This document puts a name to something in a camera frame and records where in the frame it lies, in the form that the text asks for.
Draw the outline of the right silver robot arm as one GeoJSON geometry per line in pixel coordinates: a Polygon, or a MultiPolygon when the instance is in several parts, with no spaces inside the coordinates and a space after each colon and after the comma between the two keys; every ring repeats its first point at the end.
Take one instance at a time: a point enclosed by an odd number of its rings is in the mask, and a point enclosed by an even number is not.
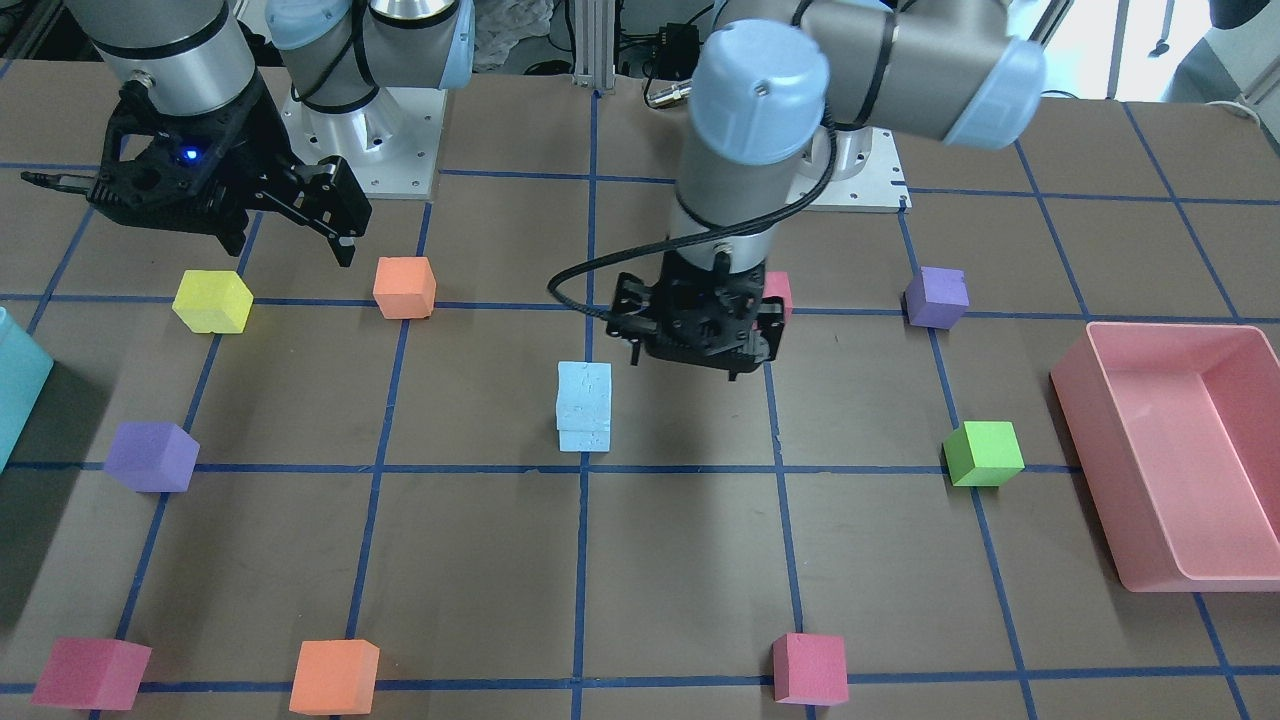
{"type": "Polygon", "coordinates": [[[242,254],[250,213],[310,228],[348,266],[372,208],[361,170],[412,158],[394,88],[444,91],[474,68],[471,1],[270,1],[302,158],[227,1],[70,1],[119,79],[95,176],[22,173],[125,227],[215,237],[242,254]]]}

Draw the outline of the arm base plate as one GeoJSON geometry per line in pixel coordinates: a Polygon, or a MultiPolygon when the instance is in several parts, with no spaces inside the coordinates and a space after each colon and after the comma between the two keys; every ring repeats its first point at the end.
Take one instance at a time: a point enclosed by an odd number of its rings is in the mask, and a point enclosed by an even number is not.
{"type": "Polygon", "coordinates": [[[383,88],[364,108],[326,114],[296,100],[282,105],[294,152],[307,164],[344,158],[370,199],[431,199],[449,94],[383,88]]]}
{"type": "Polygon", "coordinates": [[[893,133],[864,127],[836,133],[833,172],[813,211],[897,213],[913,206],[893,133]]]}

